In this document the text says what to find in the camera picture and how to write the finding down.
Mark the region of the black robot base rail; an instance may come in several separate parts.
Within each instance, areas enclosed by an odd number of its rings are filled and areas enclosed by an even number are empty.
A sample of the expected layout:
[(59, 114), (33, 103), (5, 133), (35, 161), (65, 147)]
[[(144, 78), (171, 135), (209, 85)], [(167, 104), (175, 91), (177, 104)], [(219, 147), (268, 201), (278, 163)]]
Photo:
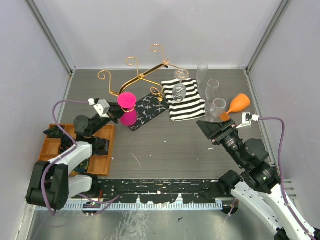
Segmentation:
[(183, 204), (209, 204), (234, 198), (217, 179), (100, 178), (98, 189), (83, 195), (104, 201), (119, 197), (116, 202), (123, 204), (172, 204), (179, 197)]

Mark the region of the pink plastic wine glass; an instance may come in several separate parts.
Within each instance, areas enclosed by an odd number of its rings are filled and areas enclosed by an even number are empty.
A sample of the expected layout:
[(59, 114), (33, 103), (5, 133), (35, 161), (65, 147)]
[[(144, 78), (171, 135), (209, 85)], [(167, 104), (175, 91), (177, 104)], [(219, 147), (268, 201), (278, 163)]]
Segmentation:
[(137, 121), (136, 102), (136, 96), (131, 92), (123, 92), (117, 98), (117, 103), (124, 112), (120, 122), (127, 127), (134, 125)]

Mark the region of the orange plastic wine glass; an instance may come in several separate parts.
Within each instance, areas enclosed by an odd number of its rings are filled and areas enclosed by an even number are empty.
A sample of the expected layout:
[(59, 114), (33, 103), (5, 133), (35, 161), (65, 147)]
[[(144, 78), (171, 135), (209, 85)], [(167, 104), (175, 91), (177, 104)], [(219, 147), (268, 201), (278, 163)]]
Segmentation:
[(247, 95), (240, 93), (231, 101), (228, 111), (223, 112), (219, 118), (222, 121), (227, 121), (230, 119), (229, 117), (230, 113), (241, 112), (245, 110), (247, 107), (249, 107), (250, 104), (251, 104), (250, 98)]

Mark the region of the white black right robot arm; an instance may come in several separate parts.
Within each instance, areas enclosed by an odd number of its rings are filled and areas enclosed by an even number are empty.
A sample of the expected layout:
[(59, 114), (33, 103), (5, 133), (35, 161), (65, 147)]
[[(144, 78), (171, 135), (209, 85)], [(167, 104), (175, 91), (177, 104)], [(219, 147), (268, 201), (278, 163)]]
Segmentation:
[(276, 167), (266, 162), (269, 153), (260, 139), (243, 141), (236, 123), (197, 121), (205, 137), (223, 146), (243, 170), (228, 171), (219, 179), (219, 191), (233, 196), (249, 208), (270, 230), (275, 240), (318, 240), (320, 231), (312, 227), (289, 199)]

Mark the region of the gold wine glass rack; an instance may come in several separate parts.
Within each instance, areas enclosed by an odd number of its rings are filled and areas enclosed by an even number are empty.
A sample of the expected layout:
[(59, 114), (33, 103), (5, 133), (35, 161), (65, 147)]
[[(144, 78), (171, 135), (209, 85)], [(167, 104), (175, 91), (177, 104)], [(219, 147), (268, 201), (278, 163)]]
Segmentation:
[(113, 98), (118, 98), (124, 92), (134, 94), (137, 100), (152, 96), (155, 99), (155, 104), (148, 101), (147, 106), (142, 108), (141, 111), (137, 110), (138, 104), (135, 104), (137, 120), (143, 117), (143, 111), (146, 111), (146, 117), (149, 121), (144, 123), (146, 128), (142, 132), (165, 134), (173, 130), (174, 123), (169, 120), (167, 109), (161, 107), (161, 104), (165, 102), (161, 81), (166, 79), (167, 74), (172, 74), (173, 70), (187, 69), (181, 64), (174, 65), (169, 59), (165, 58), (164, 49), (159, 44), (153, 44), (150, 50), (154, 53), (161, 53), (161, 63), (148, 70), (140, 70), (138, 59), (130, 56), (125, 60), (125, 64), (129, 67), (136, 67), (135, 71), (130, 69), (101, 69), (97, 73), (97, 77), (108, 82), (107, 90)]

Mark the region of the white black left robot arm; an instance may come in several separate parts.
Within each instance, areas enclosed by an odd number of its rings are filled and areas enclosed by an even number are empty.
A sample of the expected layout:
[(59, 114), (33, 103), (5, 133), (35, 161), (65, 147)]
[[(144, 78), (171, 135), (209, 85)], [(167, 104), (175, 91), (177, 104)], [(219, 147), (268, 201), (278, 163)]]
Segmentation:
[[(99, 132), (110, 122), (117, 124), (125, 112), (118, 103), (104, 99), (90, 98), (86, 104), (95, 109), (96, 115), (79, 115), (74, 119), (75, 137), (58, 126), (72, 145), (50, 160), (36, 162), (33, 167), (26, 202), (47, 208), (51, 215), (75, 196), (84, 193), (88, 198), (97, 197), (101, 189), (98, 176), (109, 172), (108, 161), (113, 153), (115, 129), (102, 134)], [(73, 176), (72, 172), (91, 157), (102, 160), (97, 172), (79, 172)]]

